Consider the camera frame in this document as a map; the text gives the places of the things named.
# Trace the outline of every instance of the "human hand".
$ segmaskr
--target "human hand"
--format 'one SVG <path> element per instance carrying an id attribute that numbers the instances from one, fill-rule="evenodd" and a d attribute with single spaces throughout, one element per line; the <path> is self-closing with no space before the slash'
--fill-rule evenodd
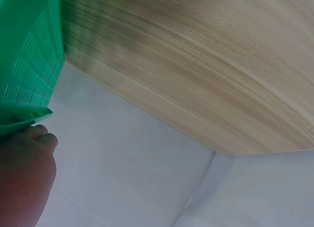
<path id="1" fill-rule="evenodd" d="M 55 179 L 57 144 L 43 125 L 0 138 L 0 226 L 36 225 Z"/>

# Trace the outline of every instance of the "wooden panel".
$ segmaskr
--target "wooden panel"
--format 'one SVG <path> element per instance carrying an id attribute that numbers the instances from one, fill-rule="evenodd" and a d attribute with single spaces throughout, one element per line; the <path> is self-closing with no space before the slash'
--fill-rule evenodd
<path id="1" fill-rule="evenodd" d="M 314 0 L 62 2 L 67 63 L 208 148 L 314 148 Z"/>

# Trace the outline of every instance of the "light wood laminate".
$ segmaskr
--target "light wood laminate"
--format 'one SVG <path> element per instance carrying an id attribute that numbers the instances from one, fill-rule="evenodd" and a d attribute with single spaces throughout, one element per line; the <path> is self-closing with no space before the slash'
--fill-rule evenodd
<path id="1" fill-rule="evenodd" d="M 214 151 L 314 148 L 314 0 L 62 0 L 62 24 L 68 64 Z"/>

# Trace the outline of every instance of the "finger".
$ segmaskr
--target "finger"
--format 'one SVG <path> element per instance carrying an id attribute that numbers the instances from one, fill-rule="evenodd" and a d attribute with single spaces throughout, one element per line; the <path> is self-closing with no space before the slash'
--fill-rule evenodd
<path id="1" fill-rule="evenodd" d="M 29 136 L 33 140 L 37 140 L 39 137 L 47 134 L 48 130 L 43 126 L 28 126 L 22 133 Z"/>
<path id="2" fill-rule="evenodd" d="M 36 127 L 42 129 L 45 132 L 45 134 L 48 133 L 48 129 L 44 125 L 36 125 Z"/>
<path id="3" fill-rule="evenodd" d="M 37 141 L 44 144 L 44 146 L 49 149 L 52 153 L 54 152 L 55 147 L 58 145 L 58 139 L 54 134 L 48 133 L 39 137 Z"/>

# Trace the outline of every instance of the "plastic basket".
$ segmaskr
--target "plastic basket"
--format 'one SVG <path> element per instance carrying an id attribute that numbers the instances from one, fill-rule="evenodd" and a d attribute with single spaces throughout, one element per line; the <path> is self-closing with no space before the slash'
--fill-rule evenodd
<path id="1" fill-rule="evenodd" d="M 0 0 L 0 136 L 52 114 L 63 64 L 60 0 Z"/>

